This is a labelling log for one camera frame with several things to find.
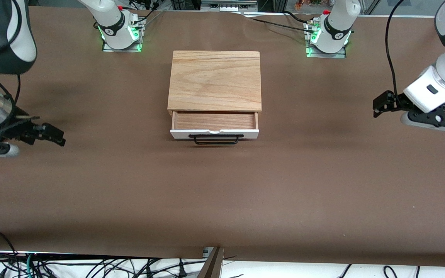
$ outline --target drawer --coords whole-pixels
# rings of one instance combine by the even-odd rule
[[[258,113],[173,111],[171,134],[175,139],[256,139]]]

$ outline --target brown table surface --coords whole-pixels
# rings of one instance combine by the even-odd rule
[[[17,249],[200,257],[220,245],[240,260],[445,265],[445,133],[372,117],[392,89],[385,17],[358,18],[348,58],[332,60],[306,58],[299,31],[238,14],[165,12],[135,54],[102,53],[86,9],[30,16],[38,57],[18,105],[67,143],[0,159],[0,231]],[[257,140],[171,137],[173,50],[260,52]],[[400,90],[443,50],[433,19],[393,19]]]

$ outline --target black metal handle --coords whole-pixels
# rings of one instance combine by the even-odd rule
[[[234,145],[243,134],[190,134],[189,137],[193,138],[197,145]]]

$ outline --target mounting plate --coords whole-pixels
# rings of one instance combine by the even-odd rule
[[[309,21],[308,23],[304,23],[303,24],[303,28],[305,30],[317,30],[318,28],[318,23],[319,23],[319,18],[318,17],[314,17],[313,20]],[[305,46],[307,48],[307,57],[316,57],[316,58],[329,58],[329,59],[345,59],[346,58],[346,47],[343,46],[343,48],[341,48],[341,50],[337,53],[334,54],[330,54],[330,53],[323,53],[322,51],[320,51],[317,46],[315,46],[314,44],[312,44],[310,41],[312,39],[313,36],[315,36],[316,34],[313,33],[309,33],[309,32],[304,32],[305,35]]]
[[[138,40],[135,41],[131,46],[125,48],[125,49],[113,49],[111,46],[109,46],[106,41],[104,41],[103,38],[103,44],[102,44],[102,51],[104,52],[126,52],[126,53],[134,53],[134,52],[141,52],[142,51],[142,44],[143,44],[143,37],[145,35],[145,21],[140,21],[137,23],[137,26],[140,27],[140,29],[133,32],[133,34],[138,35]]]

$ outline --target wooden drawer box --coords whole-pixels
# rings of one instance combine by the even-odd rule
[[[173,52],[168,112],[175,139],[256,139],[261,110],[258,52]]]

